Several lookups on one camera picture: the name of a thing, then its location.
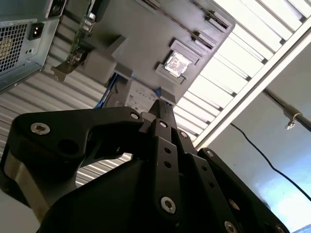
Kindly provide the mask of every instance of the black cable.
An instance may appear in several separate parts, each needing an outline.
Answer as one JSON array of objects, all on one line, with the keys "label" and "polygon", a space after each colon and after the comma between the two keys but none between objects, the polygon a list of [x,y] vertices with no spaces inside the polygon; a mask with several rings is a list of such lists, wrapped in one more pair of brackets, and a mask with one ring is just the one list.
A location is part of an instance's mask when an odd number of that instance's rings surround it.
[{"label": "black cable", "polygon": [[278,174],[280,174],[281,176],[283,176],[285,179],[287,179],[290,183],[292,183],[292,185],[294,185],[300,192],[303,193],[303,195],[306,196],[306,198],[311,201],[310,196],[302,189],[300,188],[294,181],[292,181],[288,176],[286,176],[284,173],[282,173],[281,171],[277,170],[272,163],[270,162],[270,160],[267,158],[267,156],[264,155],[264,153],[261,152],[261,150],[259,150],[259,148],[251,142],[251,140],[248,139],[248,137],[246,136],[246,134],[237,126],[235,126],[234,124],[231,123],[231,125],[236,128],[238,131],[240,131],[243,136],[245,137],[245,139],[259,152],[259,154],[261,154],[263,156],[263,158],[267,161],[267,163],[269,164],[269,166],[272,168],[272,170],[276,171]]}]

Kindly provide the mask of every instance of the white wall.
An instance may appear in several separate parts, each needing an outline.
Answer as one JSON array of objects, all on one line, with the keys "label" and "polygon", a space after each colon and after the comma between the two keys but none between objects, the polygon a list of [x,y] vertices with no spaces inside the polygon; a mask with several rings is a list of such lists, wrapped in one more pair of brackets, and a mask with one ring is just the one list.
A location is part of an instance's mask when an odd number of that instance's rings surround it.
[{"label": "white wall", "polygon": [[30,208],[0,190],[0,232],[35,233],[39,222]]},{"label": "white wall", "polygon": [[[308,45],[269,88],[311,119],[311,45]],[[287,131],[288,119],[260,94],[233,122],[273,165],[311,195],[311,133],[299,123]],[[311,203],[275,173],[243,135],[228,126],[209,146],[261,198],[292,232],[311,223]]]}]

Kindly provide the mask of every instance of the power socket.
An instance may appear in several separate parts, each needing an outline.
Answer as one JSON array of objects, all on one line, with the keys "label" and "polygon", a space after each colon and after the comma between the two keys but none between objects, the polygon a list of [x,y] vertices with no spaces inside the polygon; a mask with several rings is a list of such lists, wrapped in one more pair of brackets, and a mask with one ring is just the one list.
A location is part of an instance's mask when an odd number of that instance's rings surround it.
[{"label": "power socket", "polygon": [[36,40],[41,38],[44,29],[44,23],[34,23],[30,27],[28,40]]}]

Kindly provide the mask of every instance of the cable clip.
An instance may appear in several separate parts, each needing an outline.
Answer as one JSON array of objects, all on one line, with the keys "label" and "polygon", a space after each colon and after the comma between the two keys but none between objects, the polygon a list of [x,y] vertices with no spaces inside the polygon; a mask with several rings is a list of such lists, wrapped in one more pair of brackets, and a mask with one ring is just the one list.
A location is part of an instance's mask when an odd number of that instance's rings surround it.
[{"label": "cable clip", "polygon": [[301,114],[301,113],[296,113],[293,116],[293,119],[288,122],[288,124],[285,126],[286,130],[290,130],[295,126],[295,124],[297,123],[296,116],[298,116],[299,114]]}]

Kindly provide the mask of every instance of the metal pipe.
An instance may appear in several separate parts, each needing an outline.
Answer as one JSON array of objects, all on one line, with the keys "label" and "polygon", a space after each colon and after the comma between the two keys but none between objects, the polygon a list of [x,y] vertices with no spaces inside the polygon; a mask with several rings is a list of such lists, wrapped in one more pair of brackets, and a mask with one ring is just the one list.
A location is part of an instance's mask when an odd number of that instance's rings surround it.
[{"label": "metal pipe", "polygon": [[283,110],[284,115],[288,117],[290,121],[296,120],[303,127],[311,132],[311,121],[306,119],[299,110],[289,105],[287,102],[285,102],[268,88],[266,88],[263,93]]}]

